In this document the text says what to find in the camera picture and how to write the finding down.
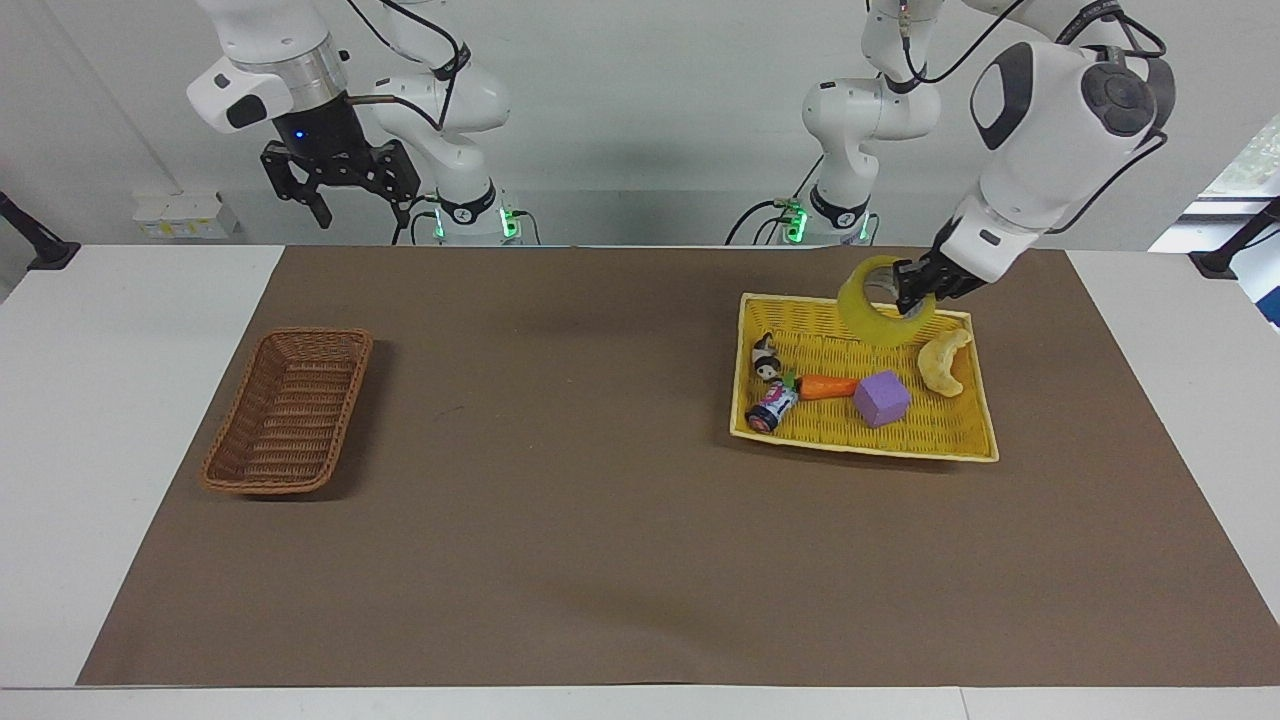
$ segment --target purple block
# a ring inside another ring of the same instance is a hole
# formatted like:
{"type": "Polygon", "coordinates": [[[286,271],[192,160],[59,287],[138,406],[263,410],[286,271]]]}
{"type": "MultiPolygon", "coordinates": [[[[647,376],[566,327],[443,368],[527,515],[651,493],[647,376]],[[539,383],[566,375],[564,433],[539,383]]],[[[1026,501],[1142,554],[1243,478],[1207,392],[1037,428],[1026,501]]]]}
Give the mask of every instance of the purple block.
{"type": "Polygon", "coordinates": [[[858,407],[858,413],[873,428],[901,420],[909,405],[911,405],[911,392],[897,379],[893,370],[864,378],[854,393],[854,407],[858,407]]]}

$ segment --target yellow basket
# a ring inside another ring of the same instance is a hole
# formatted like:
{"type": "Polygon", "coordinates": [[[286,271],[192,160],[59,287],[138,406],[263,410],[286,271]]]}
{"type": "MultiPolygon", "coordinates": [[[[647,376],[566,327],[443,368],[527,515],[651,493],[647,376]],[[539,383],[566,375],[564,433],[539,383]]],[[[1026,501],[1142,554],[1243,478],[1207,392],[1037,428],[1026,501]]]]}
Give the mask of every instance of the yellow basket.
{"type": "MultiPolygon", "coordinates": [[[[877,305],[884,314],[891,314],[890,307],[877,305]]],[[[876,347],[860,342],[845,328],[836,314],[835,300],[744,295],[730,433],[771,445],[831,452],[995,462],[1000,460],[1000,451],[982,387],[977,341],[956,354],[951,368],[952,375],[965,386],[959,397],[946,398],[929,391],[915,366],[915,357],[924,343],[957,328],[973,332],[968,313],[938,310],[911,342],[899,347],[876,347]],[[799,377],[865,378],[883,370],[896,372],[911,391],[906,418],[872,429],[858,414],[851,398],[810,400],[794,407],[773,434],[754,432],[745,415],[768,388],[751,369],[751,346],[767,332],[773,333],[773,345],[783,369],[795,370],[799,377]]]]}

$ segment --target brown wicker basket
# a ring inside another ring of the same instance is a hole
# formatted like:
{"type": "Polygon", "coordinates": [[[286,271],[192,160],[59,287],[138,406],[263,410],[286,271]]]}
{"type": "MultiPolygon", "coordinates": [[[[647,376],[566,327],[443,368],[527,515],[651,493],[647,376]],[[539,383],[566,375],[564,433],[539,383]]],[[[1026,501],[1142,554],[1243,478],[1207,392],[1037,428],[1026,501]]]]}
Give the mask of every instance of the brown wicker basket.
{"type": "Polygon", "coordinates": [[[201,484],[219,492],[287,495],[329,482],[372,347],[365,331],[268,333],[205,459],[201,484]]]}

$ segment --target orange toy carrot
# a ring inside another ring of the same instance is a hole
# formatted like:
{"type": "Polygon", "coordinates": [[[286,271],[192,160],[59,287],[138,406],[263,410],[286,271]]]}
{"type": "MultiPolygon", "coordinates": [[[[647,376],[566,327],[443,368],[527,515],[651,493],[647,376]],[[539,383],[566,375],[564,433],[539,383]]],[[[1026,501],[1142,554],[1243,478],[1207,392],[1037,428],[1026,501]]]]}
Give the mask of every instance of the orange toy carrot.
{"type": "Polygon", "coordinates": [[[800,400],[828,400],[850,397],[858,389],[855,378],[832,378],[829,375],[804,375],[800,378],[800,400]]]}

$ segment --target brown tabletop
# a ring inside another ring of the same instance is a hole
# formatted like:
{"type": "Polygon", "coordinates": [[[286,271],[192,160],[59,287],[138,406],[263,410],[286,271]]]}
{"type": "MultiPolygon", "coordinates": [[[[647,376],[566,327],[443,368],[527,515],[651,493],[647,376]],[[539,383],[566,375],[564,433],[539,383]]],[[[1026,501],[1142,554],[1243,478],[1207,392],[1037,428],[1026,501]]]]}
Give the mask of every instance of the brown tabletop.
{"type": "Polygon", "coordinates": [[[948,304],[998,464],[728,437],[741,293],[831,296],[868,254],[289,247],[81,683],[1280,685],[1280,628],[1061,252],[948,304]],[[205,492],[285,325],[376,338],[337,474],[205,492]]]}

